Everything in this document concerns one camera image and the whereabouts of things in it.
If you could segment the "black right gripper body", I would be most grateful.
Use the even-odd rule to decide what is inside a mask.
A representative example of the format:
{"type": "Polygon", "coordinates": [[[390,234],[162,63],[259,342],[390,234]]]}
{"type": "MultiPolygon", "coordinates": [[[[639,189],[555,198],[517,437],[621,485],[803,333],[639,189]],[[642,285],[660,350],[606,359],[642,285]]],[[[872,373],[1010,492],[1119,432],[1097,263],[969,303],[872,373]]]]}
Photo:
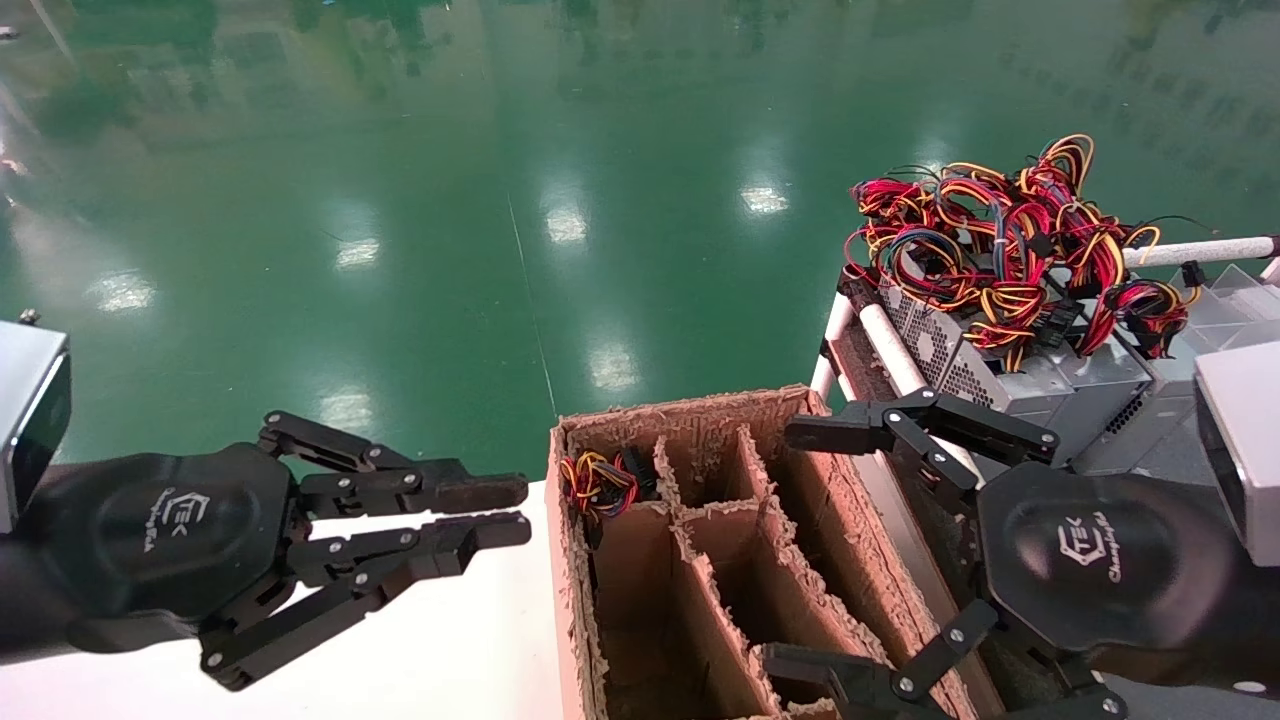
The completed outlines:
{"type": "Polygon", "coordinates": [[[1207,486],[1024,462],[979,491],[977,514],[989,597],[1068,652],[1190,647],[1243,564],[1207,486]]]}

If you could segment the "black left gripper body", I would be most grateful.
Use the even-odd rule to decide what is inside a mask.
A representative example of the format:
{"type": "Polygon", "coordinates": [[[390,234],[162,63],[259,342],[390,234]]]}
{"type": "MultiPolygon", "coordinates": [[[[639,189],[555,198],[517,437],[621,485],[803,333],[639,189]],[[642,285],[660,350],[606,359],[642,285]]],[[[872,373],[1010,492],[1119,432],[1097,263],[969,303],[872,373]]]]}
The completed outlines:
{"type": "Polygon", "coordinates": [[[26,510],[26,648],[200,637],[307,532],[291,470],[251,443],[50,468],[26,510]]]}

